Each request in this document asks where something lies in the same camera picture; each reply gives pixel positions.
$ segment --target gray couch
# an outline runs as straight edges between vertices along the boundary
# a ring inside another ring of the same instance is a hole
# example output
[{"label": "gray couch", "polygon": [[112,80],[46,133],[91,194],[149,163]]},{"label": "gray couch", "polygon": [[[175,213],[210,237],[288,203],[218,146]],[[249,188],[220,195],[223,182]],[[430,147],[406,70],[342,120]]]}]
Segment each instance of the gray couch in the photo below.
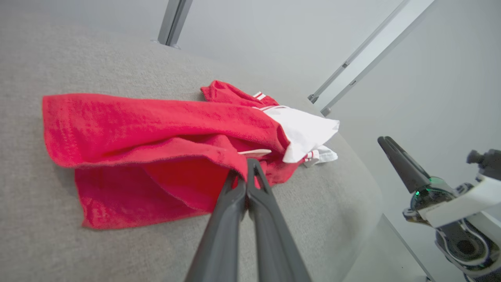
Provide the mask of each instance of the gray couch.
[{"label": "gray couch", "polygon": [[[218,79],[319,114],[286,85],[153,42],[0,7],[0,280],[182,281],[208,215],[95,231],[80,226],[73,171],[43,139],[43,95],[69,92],[202,100]],[[339,159],[300,167],[274,194],[314,281],[341,281],[381,215],[381,193],[339,135]],[[256,281],[254,225],[240,226],[240,281]]]}]

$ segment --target red fabric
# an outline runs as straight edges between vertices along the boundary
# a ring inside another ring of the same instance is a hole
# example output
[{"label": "red fabric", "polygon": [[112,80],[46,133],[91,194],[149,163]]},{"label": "red fabric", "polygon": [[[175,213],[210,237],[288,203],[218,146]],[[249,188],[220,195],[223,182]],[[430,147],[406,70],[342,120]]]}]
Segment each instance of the red fabric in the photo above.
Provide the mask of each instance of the red fabric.
[{"label": "red fabric", "polygon": [[282,157],[289,141],[259,101],[232,85],[203,87],[211,101],[130,99],[101,94],[43,98],[44,137],[52,160],[74,168],[83,225],[126,228],[214,209],[229,169],[246,178],[245,156],[260,159],[271,185],[298,164]]},{"label": "red fabric", "polygon": [[279,105],[269,96],[264,97],[262,100],[258,100],[257,97],[247,95],[235,86],[218,80],[214,80],[209,87],[202,87],[200,90],[205,96],[205,100],[208,102],[228,103],[257,108]]}]

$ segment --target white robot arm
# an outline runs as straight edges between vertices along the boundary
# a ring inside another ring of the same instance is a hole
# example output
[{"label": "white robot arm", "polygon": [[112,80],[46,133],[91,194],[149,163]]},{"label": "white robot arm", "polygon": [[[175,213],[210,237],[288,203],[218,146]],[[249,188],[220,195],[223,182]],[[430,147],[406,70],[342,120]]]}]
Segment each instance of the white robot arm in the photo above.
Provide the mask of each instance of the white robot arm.
[{"label": "white robot arm", "polygon": [[501,151],[472,151],[467,162],[478,164],[478,184],[452,189],[430,176],[392,138],[379,137],[378,142],[412,194],[404,218],[434,228],[436,246],[467,281],[501,281],[501,222],[483,212],[501,203]]}]

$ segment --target fabric pile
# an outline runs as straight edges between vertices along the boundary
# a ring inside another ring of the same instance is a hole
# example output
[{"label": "fabric pile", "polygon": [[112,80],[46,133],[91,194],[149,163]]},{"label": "fabric pile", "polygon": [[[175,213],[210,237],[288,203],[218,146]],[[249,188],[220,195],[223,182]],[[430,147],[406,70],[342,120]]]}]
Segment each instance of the fabric pile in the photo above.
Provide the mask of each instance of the fabric pile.
[{"label": "fabric pile", "polygon": [[246,158],[260,161],[270,185],[287,181],[301,163],[337,158],[323,146],[336,120],[220,81],[201,91],[207,102],[44,97],[47,151],[75,169],[83,226],[137,227],[210,213],[229,170],[245,179]]}]

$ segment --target gray floor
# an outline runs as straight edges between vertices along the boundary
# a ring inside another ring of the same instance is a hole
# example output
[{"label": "gray floor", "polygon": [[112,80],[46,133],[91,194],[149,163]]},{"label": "gray floor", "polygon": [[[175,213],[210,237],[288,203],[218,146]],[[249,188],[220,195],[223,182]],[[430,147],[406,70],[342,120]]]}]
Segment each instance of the gray floor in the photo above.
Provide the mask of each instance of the gray floor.
[{"label": "gray floor", "polygon": [[386,218],[381,218],[343,280],[360,281],[426,281],[423,269],[394,233]]}]

